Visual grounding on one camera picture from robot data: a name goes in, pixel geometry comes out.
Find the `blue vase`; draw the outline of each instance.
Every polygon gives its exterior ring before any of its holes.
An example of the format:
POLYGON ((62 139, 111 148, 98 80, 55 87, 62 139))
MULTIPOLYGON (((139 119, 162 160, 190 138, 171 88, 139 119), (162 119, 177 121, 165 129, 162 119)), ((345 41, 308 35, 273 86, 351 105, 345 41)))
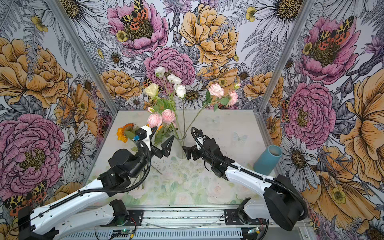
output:
POLYGON ((263 175, 271 174, 276 164, 279 162, 282 151, 276 145, 270 145, 261 154, 259 159, 253 165, 253 170, 263 175))

